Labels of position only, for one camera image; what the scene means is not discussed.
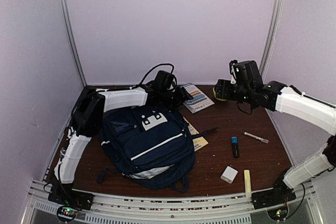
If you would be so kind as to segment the yellow pink spine paperback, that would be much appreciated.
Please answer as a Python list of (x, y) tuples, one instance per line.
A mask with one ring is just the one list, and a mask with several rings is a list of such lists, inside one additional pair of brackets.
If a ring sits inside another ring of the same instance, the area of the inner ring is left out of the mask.
[(200, 133), (186, 118), (184, 120), (188, 124), (188, 130), (192, 136), (194, 151), (196, 152), (208, 145), (208, 141), (204, 137), (208, 133), (208, 130)]

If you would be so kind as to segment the navy blue student backpack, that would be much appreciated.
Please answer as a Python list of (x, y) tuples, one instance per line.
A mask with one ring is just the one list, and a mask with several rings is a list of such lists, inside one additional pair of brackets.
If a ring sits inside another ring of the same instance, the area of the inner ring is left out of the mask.
[(162, 105), (109, 110), (103, 114), (99, 139), (115, 169), (104, 169), (98, 184), (106, 173), (122, 173), (151, 190), (188, 190), (195, 151), (188, 124), (178, 110)]

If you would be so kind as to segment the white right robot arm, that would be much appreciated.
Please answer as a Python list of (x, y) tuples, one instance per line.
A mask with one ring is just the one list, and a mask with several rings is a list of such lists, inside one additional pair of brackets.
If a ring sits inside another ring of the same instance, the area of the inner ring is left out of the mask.
[(279, 204), (298, 185), (326, 171), (335, 169), (335, 105), (311, 97), (293, 85), (278, 81), (265, 84), (253, 60), (229, 63), (230, 80), (219, 79), (213, 87), (218, 100), (247, 103), (250, 110), (258, 107), (292, 115), (329, 133), (324, 147), (304, 162), (283, 172), (269, 192), (272, 203)]

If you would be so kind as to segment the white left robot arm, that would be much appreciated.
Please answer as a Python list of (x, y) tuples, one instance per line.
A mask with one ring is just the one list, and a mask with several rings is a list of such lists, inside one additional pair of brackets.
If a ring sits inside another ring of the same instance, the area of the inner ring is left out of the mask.
[(115, 173), (149, 189), (188, 190), (188, 173), (195, 162), (193, 138), (179, 106), (192, 97), (172, 72), (160, 70), (150, 82), (119, 89), (84, 89), (68, 127), (67, 145), (50, 177), (49, 197), (64, 205), (79, 205), (73, 191), (81, 156), (99, 136)]

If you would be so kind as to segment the blue striped reader book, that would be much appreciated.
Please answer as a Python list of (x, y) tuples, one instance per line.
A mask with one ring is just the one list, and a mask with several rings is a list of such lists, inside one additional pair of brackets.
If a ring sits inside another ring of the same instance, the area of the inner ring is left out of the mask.
[(185, 90), (192, 96), (191, 100), (187, 100), (184, 102), (184, 106), (191, 112), (196, 113), (203, 109), (206, 109), (215, 103), (197, 86), (187, 83), (182, 85)]

